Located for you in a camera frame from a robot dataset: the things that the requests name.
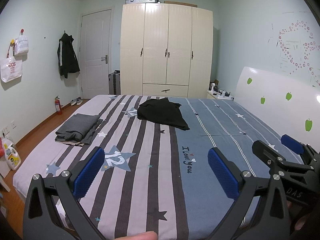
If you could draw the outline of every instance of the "bed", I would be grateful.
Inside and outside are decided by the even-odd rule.
[[[104,120],[93,143],[64,145],[54,141],[57,129],[52,131],[15,173],[17,192],[26,197],[33,174],[58,176],[101,146],[109,161],[80,200],[99,231],[108,239],[153,230],[160,240],[194,240],[206,238],[233,203],[208,165],[210,148],[218,147],[240,170],[257,177],[269,173],[252,153],[256,140],[302,163],[281,144],[279,134],[231,100],[169,98],[181,104],[190,127],[183,131],[137,119],[132,108],[150,98],[161,97],[99,95],[85,103],[74,114],[100,114]]]

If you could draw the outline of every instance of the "cream wardrobe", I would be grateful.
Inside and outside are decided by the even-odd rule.
[[[212,40],[212,11],[175,4],[124,5],[121,93],[206,98]]]

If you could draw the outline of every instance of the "red fire extinguisher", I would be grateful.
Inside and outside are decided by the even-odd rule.
[[[59,97],[57,96],[54,100],[55,100],[54,104],[56,106],[57,113],[58,113],[58,115],[60,115],[60,114],[62,114],[62,107],[60,105]]]

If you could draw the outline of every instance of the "shoe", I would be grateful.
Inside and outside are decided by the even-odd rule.
[[[77,98],[77,105],[81,105],[82,103],[82,99],[81,98]]]
[[[71,104],[72,106],[74,106],[74,105],[77,103],[77,99],[78,99],[78,98],[73,99],[73,100],[70,102],[70,104]]]

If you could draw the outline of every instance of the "hand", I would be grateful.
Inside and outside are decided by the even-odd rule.
[[[148,231],[135,236],[120,237],[115,240],[158,240],[158,235],[154,231]]]

